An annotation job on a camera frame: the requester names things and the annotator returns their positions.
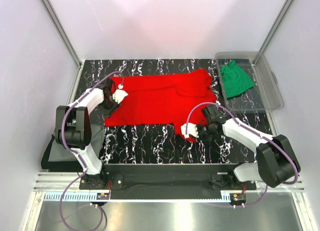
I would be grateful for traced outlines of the red t shirt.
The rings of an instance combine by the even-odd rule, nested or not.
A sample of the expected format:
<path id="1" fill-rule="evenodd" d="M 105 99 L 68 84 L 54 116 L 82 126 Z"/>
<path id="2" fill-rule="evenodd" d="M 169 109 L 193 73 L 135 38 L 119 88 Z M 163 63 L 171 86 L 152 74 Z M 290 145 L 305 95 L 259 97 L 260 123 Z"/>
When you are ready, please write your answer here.
<path id="1" fill-rule="evenodd" d="M 217 100 L 211 90 L 212 77 L 203 68 L 190 73 L 113 77 L 112 80 L 116 85 L 123 82 L 128 95 L 105 118 L 106 127 L 172 124 L 175 134 L 183 136 L 184 124 L 206 122 L 201 108 L 193 108 Z"/>

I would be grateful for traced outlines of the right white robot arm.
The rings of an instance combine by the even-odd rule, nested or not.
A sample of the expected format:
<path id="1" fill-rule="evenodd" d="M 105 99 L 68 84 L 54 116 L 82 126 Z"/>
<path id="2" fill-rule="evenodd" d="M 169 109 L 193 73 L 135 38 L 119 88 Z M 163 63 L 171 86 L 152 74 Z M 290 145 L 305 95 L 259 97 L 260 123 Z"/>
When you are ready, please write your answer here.
<path id="1" fill-rule="evenodd" d="M 264 182 L 271 188 L 298 181 L 301 167 L 286 136 L 258 131 L 239 118 L 222 113 L 214 104 L 203 107 L 201 112 L 206 124 L 196 126 L 198 138 L 211 140 L 214 136 L 224 135 L 255 154 L 256 162 L 239 164 L 227 176 L 230 188 L 239 189 L 249 181 Z"/>

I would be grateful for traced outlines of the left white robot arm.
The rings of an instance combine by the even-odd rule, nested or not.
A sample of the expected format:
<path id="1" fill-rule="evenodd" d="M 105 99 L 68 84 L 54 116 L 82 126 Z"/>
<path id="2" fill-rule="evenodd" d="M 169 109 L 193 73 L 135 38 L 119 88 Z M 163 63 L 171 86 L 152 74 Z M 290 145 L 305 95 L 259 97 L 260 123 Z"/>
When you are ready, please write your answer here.
<path id="1" fill-rule="evenodd" d="M 110 118 L 126 96 L 128 93 L 122 84 L 116 86 L 114 81 L 108 80 L 106 84 L 86 89 L 74 102 L 56 109 L 56 142 L 76 157 L 85 174 L 91 175 L 90 183 L 97 189 L 108 184 L 108 177 L 102 173 L 102 162 L 91 144 L 90 114 L 99 107 L 104 110 L 105 117 Z"/>

